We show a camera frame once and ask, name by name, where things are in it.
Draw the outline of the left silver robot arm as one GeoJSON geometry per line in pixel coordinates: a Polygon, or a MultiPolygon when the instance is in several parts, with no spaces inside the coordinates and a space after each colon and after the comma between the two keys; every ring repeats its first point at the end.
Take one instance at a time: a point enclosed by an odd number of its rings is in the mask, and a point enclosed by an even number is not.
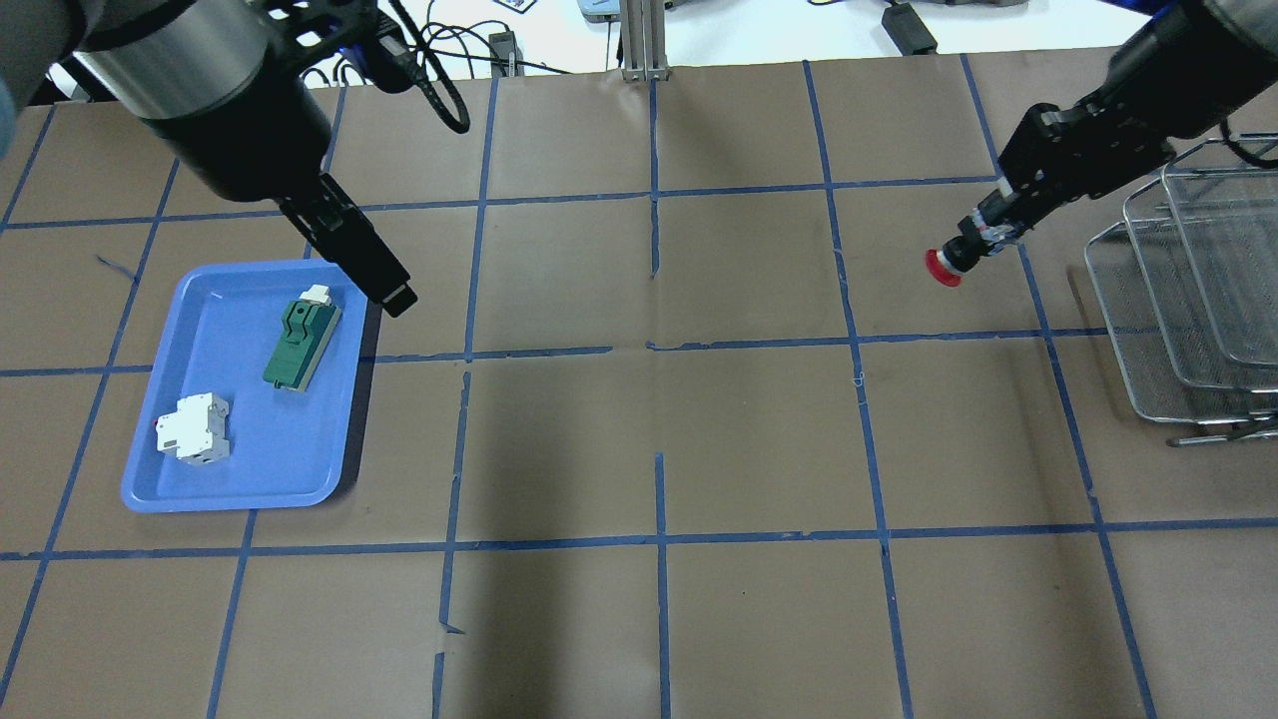
{"type": "Polygon", "coordinates": [[[331,124],[303,73],[344,54],[412,86],[412,54],[374,1],[5,1],[3,146],[46,70],[70,56],[229,202],[271,201],[389,315],[410,275],[322,167],[331,124]]]}

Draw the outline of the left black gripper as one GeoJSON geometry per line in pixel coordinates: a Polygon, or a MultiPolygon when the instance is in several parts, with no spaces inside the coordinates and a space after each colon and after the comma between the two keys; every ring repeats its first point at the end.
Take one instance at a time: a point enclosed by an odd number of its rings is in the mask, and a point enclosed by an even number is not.
{"type": "Polygon", "coordinates": [[[221,199],[279,201],[320,258],[385,314],[397,318],[418,301],[410,273],[374,223],[322,172],[331,124],[300,77],[262,70],[210,109],[141,123],[221,199]]]}

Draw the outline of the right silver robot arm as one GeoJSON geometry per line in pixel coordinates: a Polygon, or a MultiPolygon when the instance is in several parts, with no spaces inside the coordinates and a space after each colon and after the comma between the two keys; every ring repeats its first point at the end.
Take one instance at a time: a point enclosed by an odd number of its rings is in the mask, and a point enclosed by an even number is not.
{"type": "Polygon", "coordinates": [[[1067,109],[1036,102],[999,155],[987,227],[1025,232],[1059,206],[1099,199],[1172,160],[1275,83],[1273,1],[1169,1],[1067,109]]]}

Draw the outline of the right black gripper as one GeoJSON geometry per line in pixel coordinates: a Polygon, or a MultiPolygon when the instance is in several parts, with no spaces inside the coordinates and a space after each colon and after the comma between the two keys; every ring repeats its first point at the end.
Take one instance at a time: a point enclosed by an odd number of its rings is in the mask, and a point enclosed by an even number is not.
{"type": "Polygon", "coordinates": [[[1120,96],[1095,91],[1071,109],[1028,109],[999,152],[1007,190],[996,223],[1025,232],[1082,195],[1108,193],[1173,158],[1169,135],[1120,96]]]}

